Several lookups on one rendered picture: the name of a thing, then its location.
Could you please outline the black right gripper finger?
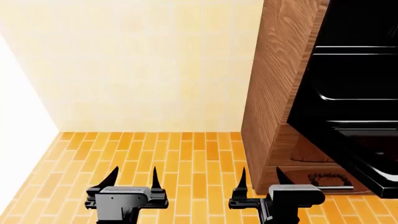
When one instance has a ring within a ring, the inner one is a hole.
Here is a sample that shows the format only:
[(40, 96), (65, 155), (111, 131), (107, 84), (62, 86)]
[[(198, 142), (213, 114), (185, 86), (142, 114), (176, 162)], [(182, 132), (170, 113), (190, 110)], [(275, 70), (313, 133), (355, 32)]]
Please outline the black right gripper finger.
[(294, 189), (294, 183), (292, 182), (292, 180), (290, 180), (279, 167), (276, 167), (276, 174), (279, 180), (279, 186), (277, 187), (277, 190)]
[(246, 184), (246, 170), (243, 167), (243, 172), (239, 181), (239, 184), (233, 190), (233, 199), (246, 199), (247, 198), (247, 184)]

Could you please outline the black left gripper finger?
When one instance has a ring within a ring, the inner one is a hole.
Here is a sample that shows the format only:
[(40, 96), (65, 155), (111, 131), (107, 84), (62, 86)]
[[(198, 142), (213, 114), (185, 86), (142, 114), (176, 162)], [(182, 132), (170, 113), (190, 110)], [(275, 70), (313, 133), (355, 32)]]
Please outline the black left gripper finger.
[(165, 193), (165, 190), (160, 186), (160, 182), (157, 175), (157, 169), (154, 167), (153, 175), (152, 175), (152, 187), (150, 188), (151, 192), (157, 194)]
[(87, 194), (97, 194), (100, 191), (102, 191), (104, 188), (109, 187), (109, 186), (114, 186), (116, 179), (118, 177), (118, 172), (119, 172), (119, 167), (116, 166), (113, 171), (111, 173), (109, 173), (109, 175), (102, 180), (102, 182), (100, 182), (98, 185), (93, 186), (91, 188), (89, 188), (86, 193)]

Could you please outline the brown wooden oven cabinet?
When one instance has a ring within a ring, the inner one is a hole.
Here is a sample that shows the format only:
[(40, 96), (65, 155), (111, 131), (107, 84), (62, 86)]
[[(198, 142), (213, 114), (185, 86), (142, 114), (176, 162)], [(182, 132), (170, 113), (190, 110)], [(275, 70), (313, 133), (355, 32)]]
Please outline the brown wooden oven cabinet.
[(264, 0), (243, 116), (248, 175), (255, 193), (277, 183), (277, 169), (307, 175), (347, 172), (287, 124), (330, 0)]

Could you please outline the black glass oven door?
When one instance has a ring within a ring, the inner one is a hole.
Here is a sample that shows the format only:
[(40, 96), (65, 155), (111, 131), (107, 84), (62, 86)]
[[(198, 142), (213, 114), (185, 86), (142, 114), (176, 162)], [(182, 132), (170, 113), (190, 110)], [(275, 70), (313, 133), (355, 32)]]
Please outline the black glass oven door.
[(325, 152), (378, 197), (398, 199), (398, 121), (325, 124)]

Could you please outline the black built-in oven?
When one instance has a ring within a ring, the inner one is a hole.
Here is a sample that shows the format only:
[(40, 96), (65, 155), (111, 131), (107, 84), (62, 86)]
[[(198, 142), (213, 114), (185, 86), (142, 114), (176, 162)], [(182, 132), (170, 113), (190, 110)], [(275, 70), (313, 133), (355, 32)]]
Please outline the black built-in oven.
[(330, 0), (288, 122), (398, 129), (398, 0)]

